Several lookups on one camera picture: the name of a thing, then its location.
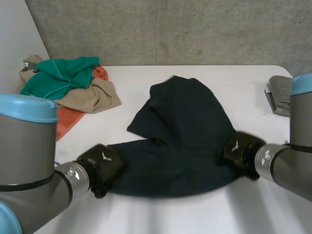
table surface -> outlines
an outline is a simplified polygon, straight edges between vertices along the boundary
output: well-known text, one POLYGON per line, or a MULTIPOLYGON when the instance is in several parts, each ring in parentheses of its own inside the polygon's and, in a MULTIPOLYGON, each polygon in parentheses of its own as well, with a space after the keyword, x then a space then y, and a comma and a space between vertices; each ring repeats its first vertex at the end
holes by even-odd
MULTIPOLYGON (((237 130, 270 143, 289 139, 289 118, 272 114, 264 89, 279 66, 105 67, 122 105, 86 114, 56 146, 56 161, 72 161, 97 143, 140 139, 126 131, 149 98, 150 86, 172 75, 209 87, 237 130)), ((240 178, 201 195, 144 199, 89 192, 36 234, 310 234, 312 203, 269 182, 240 178)))

light blue robot joint cap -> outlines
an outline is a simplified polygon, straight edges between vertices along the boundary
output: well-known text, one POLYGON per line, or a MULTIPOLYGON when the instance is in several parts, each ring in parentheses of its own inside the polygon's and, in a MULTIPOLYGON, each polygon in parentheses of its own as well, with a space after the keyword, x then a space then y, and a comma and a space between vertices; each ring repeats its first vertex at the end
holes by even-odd
POLYGON ((3 202, 0 202, 0 233, 22 234, 20 222, 14 212, 3 202))
POLYGON ((293 79, 291 95, 299 95, 309 92, 312 92, 312 73, 293 79))
POLYGON ((20 94, 0 94, 0 115, 34 123, 56 123, 54 101, 20 94))

pile of clothes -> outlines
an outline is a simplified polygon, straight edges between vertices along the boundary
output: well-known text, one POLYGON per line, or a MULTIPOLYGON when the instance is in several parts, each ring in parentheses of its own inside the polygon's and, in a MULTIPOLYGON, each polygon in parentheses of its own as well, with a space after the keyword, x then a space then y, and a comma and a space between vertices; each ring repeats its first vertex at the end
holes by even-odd
POLYGON ((121 105, 107 72, 98 57, 72 60, 48 59, 38 55, 24 60, 19 72, 26 83, 20 94, 47 98, 59 104, 57 140, 85 113, 98 113, 121 105))

orange cloth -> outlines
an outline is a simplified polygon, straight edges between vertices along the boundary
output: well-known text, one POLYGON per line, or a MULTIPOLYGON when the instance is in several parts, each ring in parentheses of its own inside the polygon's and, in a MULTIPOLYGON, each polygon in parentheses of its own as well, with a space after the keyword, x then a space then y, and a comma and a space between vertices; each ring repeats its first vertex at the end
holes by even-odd
POLYGON ((58 108, 57 141, 61 139, 86 113, 69 109, 64 106, 58 108))
MULTIPOLYGON (((106 70, 100 65, 93 69, 93 78, 108 80, 106 70)), ((61 139, 86 113, 64 106, 58 108, 57 141, 61 139)))
POLYGON ((95 67, 95 69, 93 69, 93 78, 108 80, 108 74, 101 65, 98 65, 97 67, 95 67))

teal cloth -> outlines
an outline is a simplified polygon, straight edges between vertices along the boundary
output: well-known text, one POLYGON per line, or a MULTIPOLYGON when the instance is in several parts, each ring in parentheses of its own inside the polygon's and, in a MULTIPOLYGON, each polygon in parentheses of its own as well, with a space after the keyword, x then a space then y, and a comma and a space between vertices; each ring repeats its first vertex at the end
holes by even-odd
POLYGON ((36 66, 38 73, 30 78, 20 94, 61 99, 72 89, 88 88, 93 78, 92 70, 98 65, 98 57, 42 61, 36 66))

